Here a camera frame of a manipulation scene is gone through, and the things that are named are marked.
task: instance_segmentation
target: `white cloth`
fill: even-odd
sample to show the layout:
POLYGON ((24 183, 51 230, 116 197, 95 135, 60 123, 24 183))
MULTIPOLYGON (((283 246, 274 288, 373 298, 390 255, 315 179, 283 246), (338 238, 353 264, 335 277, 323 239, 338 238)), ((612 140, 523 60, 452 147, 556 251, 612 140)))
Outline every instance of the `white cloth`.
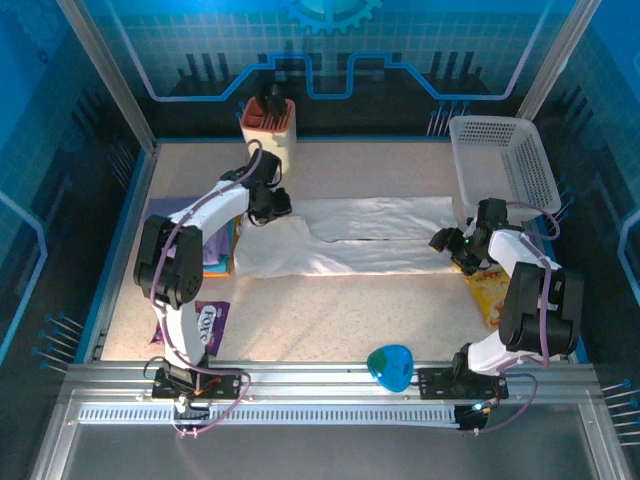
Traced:
POLYGON ((235 272, 257 278, 454 272, 449 256, 428 243, 455 224, 451 197, 298 201, 292 215, 243 229, 235 272))

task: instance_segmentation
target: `glass panel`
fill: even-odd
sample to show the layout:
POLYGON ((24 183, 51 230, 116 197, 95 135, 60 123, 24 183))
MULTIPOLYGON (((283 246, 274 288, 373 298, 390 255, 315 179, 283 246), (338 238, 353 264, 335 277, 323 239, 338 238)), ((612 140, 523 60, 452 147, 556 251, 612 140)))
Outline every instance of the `glass panel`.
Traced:
POLYGON ((139 145, 55 2, 0 2, 0 64, 0 478, 27 478, 139 145))
MULTIPOLYGON (((586 278, 587 353, 604 385, 630 378, 635 388, 640 384, 638 18, 640 4, 602 2, 536 120, 568 204, 554 248, 560 263, 586 278)), ((625 451, 634 455, 633 449, 625 451)))
POLYGON ((160 137, 237 136, 273 82, 300 135, 446 136, 451 115, 514 115, 573 3, 86 2, 160 137))

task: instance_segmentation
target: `speckled tabletop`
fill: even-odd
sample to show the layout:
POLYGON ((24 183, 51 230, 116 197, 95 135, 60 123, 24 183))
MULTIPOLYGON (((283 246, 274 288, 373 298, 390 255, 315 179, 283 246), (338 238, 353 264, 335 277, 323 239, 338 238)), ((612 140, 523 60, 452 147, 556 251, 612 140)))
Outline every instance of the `speckled tabletop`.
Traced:
MULTIPOLYGON (((148 198, 194 197, 246 160, 242 143, 164 144, 148 198)), ((283 181, 292 198, 451 195, 462 220, 448 143, 303 142, 283 181)), ((146 360, 156 325, 133 283, 136 236, 102 360, 146 360)), ((418 360, 450 360, 490 333, 460 274, 206 279, 200 300, 228 301, 218 358, 253 361, 364 361, 403 343, 418 360)))

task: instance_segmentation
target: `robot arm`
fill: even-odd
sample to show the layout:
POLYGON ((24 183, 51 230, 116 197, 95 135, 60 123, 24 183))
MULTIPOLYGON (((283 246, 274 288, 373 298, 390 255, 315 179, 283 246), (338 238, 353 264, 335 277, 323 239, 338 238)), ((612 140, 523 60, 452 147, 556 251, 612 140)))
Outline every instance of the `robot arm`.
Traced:
MULTIPOLYGON (((181 356, 192 365, 197 365, 205 353, 195 310, 195 298, 203 279, 202 246, 238 215, 247 213, 252 221, 266 224, 291 213, 289 195, 283 188, 274 190, 279 182, 274 183, 273 179, 281 162, 269 152, 263 152, 260 164, 247 180, 228 188, 251 169, 257 158, 258 150, 246 168, 227 172, 202 199, 210 198, 214 192, 223 189, 224 193, 213 196, 205 203, 202 203, 202 199, 198 200, 169 217, 153 215, 143 226, 134 281, 142 288, 144 296, 149 298, 153 276, 167 238, 185 214, 193 212, 169 251, 156 289, 156 300, 166 306, 167 333, 181 356)), ((163 312, 156 307, 154 309, 160 318, 163 312)), ((171 365, 187 367, 167 346, 165 359, 171 365)))
POLYGON ((440 252, 447 249, 465 275, 472 275, 483 261, 488 261, 499 263, 511 281, 499 330, 480 342, 465 345, 454 363, 457 361, 461 370, 497 376, 525 357, 539 361, 543 353, 541 312, 546 317, 549 355, 573 352, 580 330, 582 276, 562 269, 537 251, 521 228, 509 225, 504 200, 481 201, 470 230, 466 235, 459 229, 444 229, 430 245, 440 252), (550 275, 550 288, 543 298, 545 275, 550 275))

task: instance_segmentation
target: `white laundry basket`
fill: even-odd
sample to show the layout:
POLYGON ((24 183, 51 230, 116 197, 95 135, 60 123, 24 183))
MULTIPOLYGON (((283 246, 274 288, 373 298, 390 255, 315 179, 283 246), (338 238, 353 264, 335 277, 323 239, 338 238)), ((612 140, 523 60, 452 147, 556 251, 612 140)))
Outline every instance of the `white laundry basket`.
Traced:
MULTIPOLYGON (((549 213, 560 210, 547 154, 535 125, 511 117, 468 115, 449 124, 464 214, 474 217, 485 198, 518 200, 549 213)), ((511 206, 509 221, 532 220, 540 213, 511 206)))

